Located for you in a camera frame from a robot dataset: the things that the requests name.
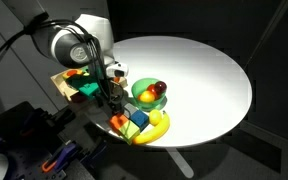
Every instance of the banana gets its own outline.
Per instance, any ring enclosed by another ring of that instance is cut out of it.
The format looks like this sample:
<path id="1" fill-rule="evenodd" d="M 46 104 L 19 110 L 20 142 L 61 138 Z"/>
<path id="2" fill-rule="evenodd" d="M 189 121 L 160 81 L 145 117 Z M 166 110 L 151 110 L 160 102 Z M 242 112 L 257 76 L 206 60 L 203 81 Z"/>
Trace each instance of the banana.
<path id="1" fill-rule="evenodd" d="M 162 137 L 170 127 L 170 117 L 163 111 L 163 119 L 150 131 L 142 133 L 133 139 L 134 144 L 146 144 Z"/>

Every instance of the orange block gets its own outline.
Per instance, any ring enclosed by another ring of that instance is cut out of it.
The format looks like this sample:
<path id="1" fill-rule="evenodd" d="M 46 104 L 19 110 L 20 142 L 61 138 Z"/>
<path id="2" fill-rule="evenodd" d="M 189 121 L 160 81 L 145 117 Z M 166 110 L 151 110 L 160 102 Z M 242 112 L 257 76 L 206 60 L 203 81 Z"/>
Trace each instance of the orange block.
<path id="1" fill-rule="evenodd" d="M 127 119 L 126 116 L 124 116 L 124 114 L 117 114 L 115 116 L 113 116 L 110 119 L 110 126 L 112 128 L 112 130 L 117 133 L 118 135 L 121 135 L 121 132 L 119 131 L 119 129 L 127 122 L 129 121 L 129 119 Z"/>

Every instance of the white tabletop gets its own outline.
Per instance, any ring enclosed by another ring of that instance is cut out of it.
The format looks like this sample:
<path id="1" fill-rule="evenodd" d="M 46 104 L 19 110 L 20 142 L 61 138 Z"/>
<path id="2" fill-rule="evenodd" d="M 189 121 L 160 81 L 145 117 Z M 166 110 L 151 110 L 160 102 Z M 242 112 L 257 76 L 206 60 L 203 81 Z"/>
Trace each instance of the white tabletop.
<path id="1" fill-rule="evenodd" d="M 114 57 L 129 66 L 129 96 L 141 78 L 154 77 L 168 86 L 163 110 L 171 126 L 147 146 L 185 147 L 214 140 L 238 125 L 249 110 L 252 89 L 243 69 L 203 43 L 165 36 L 133 38 L 116 43 Z M 97 125 L 115 135 L 102 122 Z"/>

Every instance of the green bowl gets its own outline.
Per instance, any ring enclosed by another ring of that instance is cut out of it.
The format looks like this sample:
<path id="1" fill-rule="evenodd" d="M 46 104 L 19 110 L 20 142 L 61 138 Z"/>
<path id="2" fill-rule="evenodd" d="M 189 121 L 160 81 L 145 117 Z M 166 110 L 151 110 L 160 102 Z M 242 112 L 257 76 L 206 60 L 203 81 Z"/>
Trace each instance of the green bowl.
<path id="1" fill-rule="evenodd" d="M 151 103 L 142 102 L 137 98 L 138 95 L 142 94 L 150 84 L 155 84 L 157 81 L 160 81 L 160 80 L 155 79 L 155 78 L 143 78 L 143 79 L 136 81 L 133 84 L 132 94 L 133 94 L 133 98 L 134 98 L 138 108 L 140 108 L 142 110 L 151 110 L 151 109 L 155 108 L 156 106 L 158 106 L 159 104 L 161 104 L 161 102 L 165 98 L 166 92 L 161 94 L 160 98 L 158 100 L 153 101 Z"/>

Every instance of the blue block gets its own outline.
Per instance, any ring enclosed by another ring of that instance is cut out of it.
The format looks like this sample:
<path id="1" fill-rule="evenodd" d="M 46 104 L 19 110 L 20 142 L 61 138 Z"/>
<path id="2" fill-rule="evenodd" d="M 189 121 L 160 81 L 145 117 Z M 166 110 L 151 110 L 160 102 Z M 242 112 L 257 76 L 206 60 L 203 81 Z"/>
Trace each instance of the blue block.
<path id="1" fill-rule="evenodd" d="M 131 121 L 136 124 L 142 132 L 149 124 L 148 116 L 141 110 L 137 110 L 130 117 Z"/>

